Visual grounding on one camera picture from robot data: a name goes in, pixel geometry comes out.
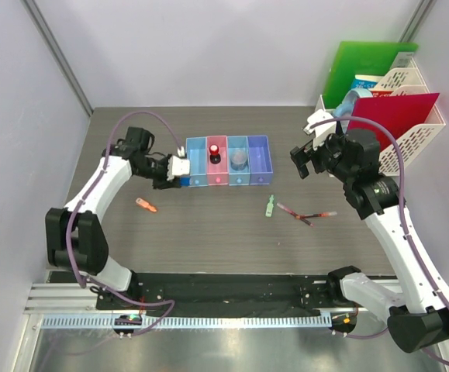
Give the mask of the orange utility knife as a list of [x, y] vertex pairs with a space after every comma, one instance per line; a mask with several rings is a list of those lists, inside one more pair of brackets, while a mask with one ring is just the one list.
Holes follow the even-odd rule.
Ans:
[[145, 199], [137, 198], [135, 202], [141, 208], [144, 208], [153, 213], [157, 212], [157, 208], [154, 205], [152, 205], [151, 203], [149, 203], [148, 201], [146, 201]]

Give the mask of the pink drawer box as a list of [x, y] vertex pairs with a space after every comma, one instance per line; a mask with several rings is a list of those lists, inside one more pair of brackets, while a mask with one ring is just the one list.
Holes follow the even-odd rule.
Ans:
[[[221, 161], [218, 164], [212, 164], [209, 160], [209, 147], [212, 144], [219, 146]], [[229, 183], [228, 171], [228, 153], [226, 136], [207, 136], [207, 179], [209, 186], [222, 186]]]

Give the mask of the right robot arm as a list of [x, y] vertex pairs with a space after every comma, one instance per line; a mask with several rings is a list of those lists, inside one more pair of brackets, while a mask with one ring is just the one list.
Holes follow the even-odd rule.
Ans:
[[399, 203], [400, 187], [380, 171], [375, 134], [352, 129], [322, 140], [313, 131], [307, 136], [305, 145], [290, 152], [299, 176], [308, 176], [311, 163], [315, 172], [326, 171], [342, 182], [347, 202], [379, 241], [402, 289], [391, 291], [347, 266], [329, 272], [329, 302], [342, 306], [351, 301], [366, 308], [406, 353], [449, 340], [449, 286], [411, 226], [409, 209]]

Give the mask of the purple drawer box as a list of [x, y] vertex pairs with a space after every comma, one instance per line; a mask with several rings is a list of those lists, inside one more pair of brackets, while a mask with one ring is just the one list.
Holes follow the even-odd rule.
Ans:
[[270, 184], [273, 177], [268, 137], [248, 136], [250, 185]]

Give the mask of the clear paper clip jar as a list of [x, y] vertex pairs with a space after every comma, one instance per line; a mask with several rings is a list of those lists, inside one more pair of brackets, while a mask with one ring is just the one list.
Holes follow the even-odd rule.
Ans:
[[243, 171], [248, 165], [248, 155], [245, 149], [233, 149], [230, 154], [230, 166], [234, 171]]

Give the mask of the green correction tape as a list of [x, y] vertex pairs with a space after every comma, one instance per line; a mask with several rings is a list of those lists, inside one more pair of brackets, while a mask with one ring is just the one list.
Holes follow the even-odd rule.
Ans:
[[268, 199], [268, 203], [266, 205], [266, 210], [265, 210], [265, 216], [267, 218], [272, 217], [273, 211], [274, 211], [274, 207], [275, 207], [275, 196], [274, 195], [270, 195], [269, 199]]

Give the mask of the red ink bottle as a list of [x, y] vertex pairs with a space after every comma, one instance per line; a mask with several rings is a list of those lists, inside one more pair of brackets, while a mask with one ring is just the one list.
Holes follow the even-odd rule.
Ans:
[[209, 147], [209, 160], [212, 164], [218, 164], [221, 161], [218, 145], [212, 144]]

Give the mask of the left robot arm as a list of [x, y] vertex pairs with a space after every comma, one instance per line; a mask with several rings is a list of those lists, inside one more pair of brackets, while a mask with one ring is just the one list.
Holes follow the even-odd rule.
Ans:
[[185, 148], [160, 159], [152, 157], [155, 136], [129, 127], [125, 138], [109, 143], [95, 172], [63, 208], [51, 208], [45, 217], [49, 264], [71, 271], [79, 284], [87, 281], [114, 290], [114, 299], [125, 309], [135, 308], [141, 290], [134, 271], [109, 254], [102, 219], [121, 187], [132, 177], [152, 182], [155, 189], [180, 188], [189, 174]]

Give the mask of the light blue drawer box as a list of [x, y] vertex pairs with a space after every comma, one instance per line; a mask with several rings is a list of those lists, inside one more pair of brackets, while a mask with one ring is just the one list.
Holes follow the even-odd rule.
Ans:
[[205, 137], [190, 137], [186, 139], [186, 153], [190, 160], [190, 187], [204, 187], [207, 179], [207, 146]]

